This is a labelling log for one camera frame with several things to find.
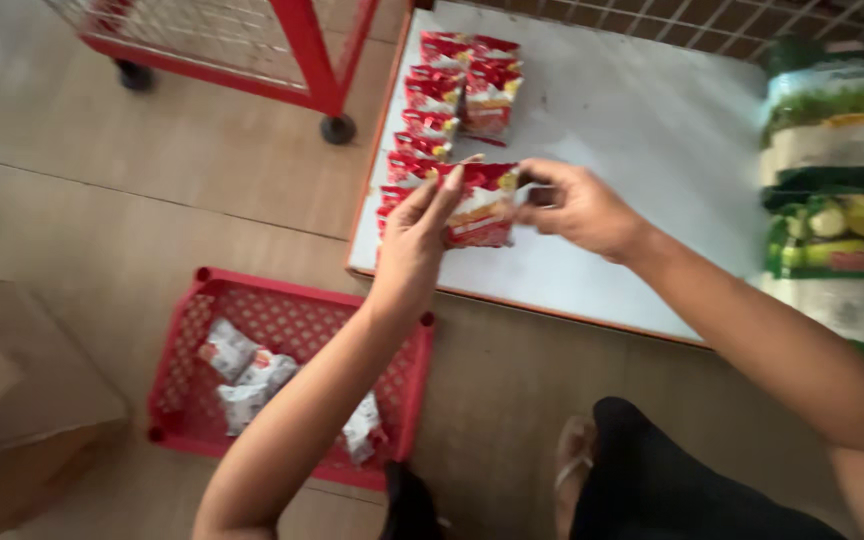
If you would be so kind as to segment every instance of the wooden floor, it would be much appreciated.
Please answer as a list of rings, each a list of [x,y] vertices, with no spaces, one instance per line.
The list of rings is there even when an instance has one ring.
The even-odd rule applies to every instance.
[[[131,94],[44,4],[0,0],[0,279],[44,302],[135,417],[69,497],[6,537],[188,537],[215,461],[140,436],[172,303],[205,264],[367,292],[343,256],[401,4],[379,6],[346,106],[359,135],[339,148],[316,112],[197,80],[159,73]],[[816,437],[713,354],[450,297],[435,311],[413,464],[451,538],[549,538],[559,429],[607,395],[713,469],[854,530]],[[376,538],[384,506],[310,480],[282,538]]]

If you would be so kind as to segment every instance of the white snack packet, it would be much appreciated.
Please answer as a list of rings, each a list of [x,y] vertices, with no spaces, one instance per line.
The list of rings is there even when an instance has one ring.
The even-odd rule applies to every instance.
[[[220,384],[215,392],[222,400],[225,409],[225,423],[228,424],[227,436],[238,436],[258,416],[259,411],[269,402],[265,384],[246,384],[229,386]]]
[[[258,345],[235,329],[227,319],[216,319],[208,330],[198,356],[212,365],[228,382],[235,381],[249,365]]]
[[[265,347],[255,350],[252,362],[235,380],[236,386],[265,385],[266,394],[272,399],[299,371],[299,366],[288,354],[272,354]]]
[[[345,449],[352,463],[361,465],[376,453],[369,434],[378,428],[382,421],[378,417],[378,403],[376,392],[369,390],[365,399],[355,407],[355,412],[348,417],[348,421],[342,427],[342,435],[345,436]]]

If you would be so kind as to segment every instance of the fingernail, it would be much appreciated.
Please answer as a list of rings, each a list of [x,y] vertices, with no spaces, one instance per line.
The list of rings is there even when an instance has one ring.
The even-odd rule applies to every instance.
[[[466,166],[465,165],[456,165],[454,169],[448,176],[445,177],[445,189],[446,190],[458,190],[459,186],[462,185],[462,177],[466,174]]]

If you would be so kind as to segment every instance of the cardboard box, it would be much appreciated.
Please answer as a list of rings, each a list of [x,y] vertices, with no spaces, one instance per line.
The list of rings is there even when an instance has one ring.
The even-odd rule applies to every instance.
[[[47,508],[125,418],[42,306],[0,281],[0,533]]]

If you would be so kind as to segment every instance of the white table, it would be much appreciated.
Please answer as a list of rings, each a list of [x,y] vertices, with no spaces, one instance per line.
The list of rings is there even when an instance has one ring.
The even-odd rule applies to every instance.
[[[754,65],[617,33],[568,27],[439,0],[416,9],[353,230],[347,266],[376,269],[385,155],[402,126],[402,87],[422,30],[522,44],[525,83],[508,148],[459,140],[456,159],[544,157],[587,166],[655,225],[733,275],[761,274],[766,217],[758,198],[765,75]],[[450,251],[441,290],[679,341],[698,335],[624,267],[558,237],[516,227],[511,248]]]

